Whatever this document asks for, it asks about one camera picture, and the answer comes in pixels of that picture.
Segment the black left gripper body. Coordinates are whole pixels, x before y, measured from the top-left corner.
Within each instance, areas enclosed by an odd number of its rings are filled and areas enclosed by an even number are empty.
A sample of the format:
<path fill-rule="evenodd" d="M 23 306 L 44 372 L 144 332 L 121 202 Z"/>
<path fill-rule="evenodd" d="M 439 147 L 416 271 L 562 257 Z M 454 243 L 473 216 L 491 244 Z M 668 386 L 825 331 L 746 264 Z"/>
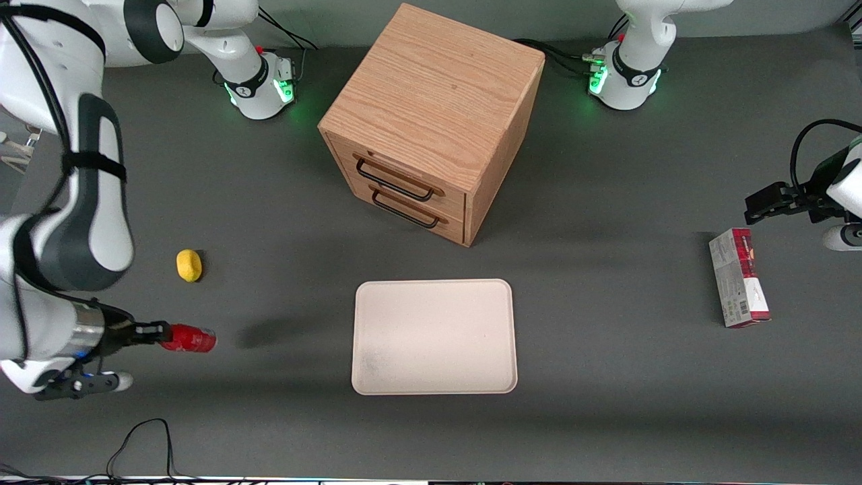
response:
<path fill-rule="evenodd" d="M 808 181 L 806 183 L 807 215 L 811 224 L 819 224 L 828 219 L 846 220 L 847 211 L 827 194 L 829 183 Z"/>

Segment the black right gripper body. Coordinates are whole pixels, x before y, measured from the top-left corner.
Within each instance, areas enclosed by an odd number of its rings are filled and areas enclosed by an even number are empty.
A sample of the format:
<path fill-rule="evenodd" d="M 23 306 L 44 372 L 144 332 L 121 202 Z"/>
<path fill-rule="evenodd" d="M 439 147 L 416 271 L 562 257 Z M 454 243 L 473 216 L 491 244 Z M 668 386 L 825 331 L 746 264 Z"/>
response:
<path fill-rule="evenodd" d="M 136 345 L 135 335 L 135 320 L 124 315 L 105 315 L 100 356 L 114 355 L 121 349 Z"/>

